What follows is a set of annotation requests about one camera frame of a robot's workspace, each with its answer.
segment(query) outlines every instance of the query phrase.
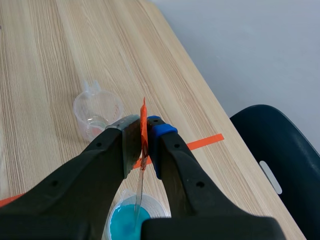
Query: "clear plastic cup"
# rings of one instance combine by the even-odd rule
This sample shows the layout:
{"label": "clear plastic cup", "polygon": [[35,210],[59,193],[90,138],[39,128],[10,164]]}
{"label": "clear plastic cup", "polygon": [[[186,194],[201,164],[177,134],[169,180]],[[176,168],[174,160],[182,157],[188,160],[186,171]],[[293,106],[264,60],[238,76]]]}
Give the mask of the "clear plastic cup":
{"label": "clear plastic cup", "polygon": [[[136,193],[131,190],[124,190],[121,194],[121,198],[119,202],[114,206],[112,209],[108,219],[106,220],[105,227],[104,227],[104,236],[108,240],[112,240],[111,232],[110,232],[110,223],[111,218],[115,212],[115,210],[120,206],[126,206],[130,204],[136,204]],[[141,200],[141,207],[144,208],[151,218],[168,218],[169,215],[161,205],[161,203],[156,200],[154,197],[142,193],[142,200]]]}
{"label": "clear plastic cup", "polygon": [[124,105],[114,93],[101,90],[97,81],[92,86],[85,82],[84,91],[73,102],[73,112],[81,135],[91,142],[122,117]]}

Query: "wood grain surface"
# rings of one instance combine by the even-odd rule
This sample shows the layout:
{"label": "wood grain surface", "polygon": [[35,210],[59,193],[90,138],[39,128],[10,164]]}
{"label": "wood grain surface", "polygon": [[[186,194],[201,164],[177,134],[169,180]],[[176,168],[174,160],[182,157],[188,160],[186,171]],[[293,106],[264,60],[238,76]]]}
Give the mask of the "wood grain surface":
{"label": "wood grain surface", "polygon": [[[139,0],[0,1],[0,198],[30,190],[88,144],[73,101],[83,81],[120,96],[124,116],[178,128],[186,143],[222,133],[193,154],[240,208],[275,217],[287,239],[304,236],[159,10]],[[121,185],[136,189],[138,170]],[[144,192],[168,200],[151,165]]]}

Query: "orange tape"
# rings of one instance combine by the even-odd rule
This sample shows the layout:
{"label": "orange tape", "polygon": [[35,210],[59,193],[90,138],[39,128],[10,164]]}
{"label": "orange tape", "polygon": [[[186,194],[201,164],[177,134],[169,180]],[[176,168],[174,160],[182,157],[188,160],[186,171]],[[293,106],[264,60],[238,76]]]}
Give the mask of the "orange tape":
{"label": "orange tape", "polygon": [[[187,146],[188,146],[188,148],[190,150],[195,150],[195,149],[207,146],[209,144],[214,144],[214,143],[220,142],[220,141],[222,141],[224,139],[225,139],[224,136],[221,133],[219,133],[219,134],[216,134],[216,135],[213,135],[213,136],[209,136],[209,137],[197,140],[197,141],[193,141],[193,142],[187,143]],[[152,163],[151,159],[148,156],[148,160],[146,161],[146,164],[151,164],[151,163]],[[133,169],[139,168],[140,164],[141,164],[141,158],[139,158],[139,160],[133,166]]]}
{"label": "orange tape", "polygon": [[19,194],[17,196],[12,196],[8,197],[6,199],[0,200],[0,208],[3,207],[4,205],[7,205],[11,203],[12,201],[16,200],[17,198],[21,197],[23,194]]}
{"label": "orange tape", "polygon": [[209,136],[203,139],[200,139],[198,141],[193,141],[187,144],[188,148],[190,150],[195,150],[198,148],[202,148],[204,146],[207,146],[209,144],[214,144],[216,142],[220,142],[222,140],[224,140],[224,136],[222,136],[221,133],[217,134],[217,135],[213,135],[213,136]]}
{"label": "orange tape", "polygon": [[[220,142],[224,139],[225,139],[224,136],[221,133],[219,133],[217,135],[209,136],[209,137],[197,140],[197,141],[190,142],[187,144],[187,146],[189,147],[190,150],[194,150],[194,149],[202,148],[202,147],[207,146],[209,144],[214,144],[214,143]],[[152,163],[151,159],[148,156],[146,164],[148,165],[151,163]],[[133,166],[133,168],[134,169],[140,168],[140,164],[141,164],[141,158],[136,162],[136,164]],[[16,200],[17,198],[19,198],[22,195],[23,194],[20,194],[17,196],[12,196],[12,197],[0,200],[0,208],[4,205],[11,203],[12,201]]]}

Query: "blue liquid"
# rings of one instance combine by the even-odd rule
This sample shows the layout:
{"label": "blue liquid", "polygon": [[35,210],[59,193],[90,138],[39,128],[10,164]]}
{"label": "blue liquid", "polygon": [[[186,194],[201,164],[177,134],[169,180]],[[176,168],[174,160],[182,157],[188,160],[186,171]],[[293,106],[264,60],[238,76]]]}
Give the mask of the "blue liquid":
{"label": "blue liquid", "polygon": [[135,205],[119,206],[114,210],[110,221],[112,240],[139,240],[144,220],[150,218],[149,213],[140,208],[139,218],[135,227]]}

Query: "cup with blue liquid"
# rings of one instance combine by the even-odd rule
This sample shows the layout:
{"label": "cup with blue liquid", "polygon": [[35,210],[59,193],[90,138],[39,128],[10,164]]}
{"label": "cup with blue liquid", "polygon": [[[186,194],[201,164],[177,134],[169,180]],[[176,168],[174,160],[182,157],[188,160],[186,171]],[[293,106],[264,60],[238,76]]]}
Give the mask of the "cup with blue liquid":
{"label": "cup with blue liquid", "polygon": [[142,223],[151,218],[167,218],[169,215],[161,203],[143,193],[138,220],[135,219],[136,194],[124,190],[120,201],[113,208],[105,224],[104,234],[109,240],[139,240]]}

